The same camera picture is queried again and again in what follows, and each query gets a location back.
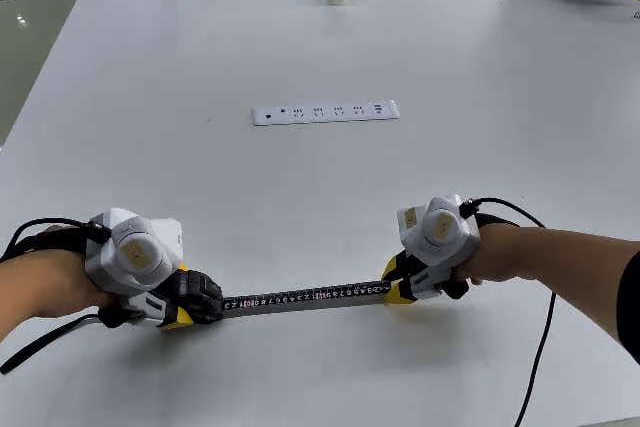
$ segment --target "electrical outlet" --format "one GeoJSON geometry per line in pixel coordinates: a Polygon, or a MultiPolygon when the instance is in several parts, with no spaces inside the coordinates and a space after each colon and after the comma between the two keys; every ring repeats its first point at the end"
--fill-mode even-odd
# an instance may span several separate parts
{"type": "Polygon", "coordinates": [[[299,105],[295,107],[256,107],[253,109],[254,125],[310,124],[398,118],[400,118],[400,111],[393,100],[364,104],[299,105]]]}

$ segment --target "white power strip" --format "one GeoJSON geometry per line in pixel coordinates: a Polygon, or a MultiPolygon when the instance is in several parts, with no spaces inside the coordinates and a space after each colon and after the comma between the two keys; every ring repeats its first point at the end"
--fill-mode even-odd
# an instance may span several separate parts
{"type": "Polygon", "coordinates": [[[297,107],[255,107],[254,125],[310,124],[314,122],[348,122],[352,120],[388,120],[400,118],[393,100],[364,104],[317,104],[297,107]]]}

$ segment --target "forearm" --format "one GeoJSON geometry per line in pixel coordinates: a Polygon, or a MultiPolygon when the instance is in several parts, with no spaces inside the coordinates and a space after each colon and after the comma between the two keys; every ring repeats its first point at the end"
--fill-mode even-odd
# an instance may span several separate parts
{"type": "Polygon", "coordinates": [[[31,317],[60,317],[113,301],[84,273],[82,256],[42,250],[0,263],[0,341],[31,317]]]}
{"type": "Polygon", "coordinates": [[[639,242],[537,228],[509,232],[509,256],[520,275],[539,280],[618,338],[618,287],[639,242]]]}
{"type": "Polygon", "coordinates": [[[0,264],[0,341],[36,314],[33,272],[20,259],[0,264]]]}

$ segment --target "hand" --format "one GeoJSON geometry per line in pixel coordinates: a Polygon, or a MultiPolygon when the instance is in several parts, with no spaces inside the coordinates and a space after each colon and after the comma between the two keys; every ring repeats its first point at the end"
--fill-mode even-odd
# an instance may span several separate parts
{"type": "Polygon", "coordinates": [[[517,246],[514,242],[519,227],[508,224],[489,224],[480,229],[482,242],[478,251],[467,262],[456,268],[454,279],[471,279],[474,285],[483,280],[503,282],[514,277],[531,279],[518,266],[517,246]]]}
{"type": "Polygon", "coordinates": [[[18,259],[25,262],[34,289],[34,316],[60,317],[87,307],[109,305],[113,296],[100,290],[85,274],[84,259],[66,250],[44,250],[26,254],[18,259]]]}
{"type": "Polygon", "coordinates": [[[31,317],[60,317],[114,298],[84,273],[82,256],[42,250],[0,263],[0,341],[31,317]]]}

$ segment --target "black strap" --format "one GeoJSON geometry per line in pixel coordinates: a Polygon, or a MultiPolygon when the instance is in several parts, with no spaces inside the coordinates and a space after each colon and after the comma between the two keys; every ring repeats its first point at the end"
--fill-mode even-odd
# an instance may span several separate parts
{"type": "Polygon", "coordinates": [[[34,356],[42,349],[44,349],[47,345],[53,342],[56,339],[59,339],[67,332],[75,329],[76,327],[80,327],[81,324],[84,324],[87,320],[97,319],[98,316],[96,314],[87,314],[79,317],[71,322],[61,325],[57,329],[52,330],[44,334],[42,337],[34,340],[26,347],[23,347],[18,352],[16,352],[9,360],[7,360],[2,366],[0,366],[0,374],[8,374],[13,369],[22,364],[25,360],[28,360],[30,357],[34,356]]]}
{"type": "Polygon", "coordinates": [[[7,249],[1,261],[18,257],[34,250],[61,249],[84,255],[87,248],[87,229],[71,228],[48,230],[25,237],[7,249]]]}
{"type": "Polygon", "coordinates": [[[640,252],[634,255],[620,278],[616,301],[618,338],[640,364],[640,252]]]}

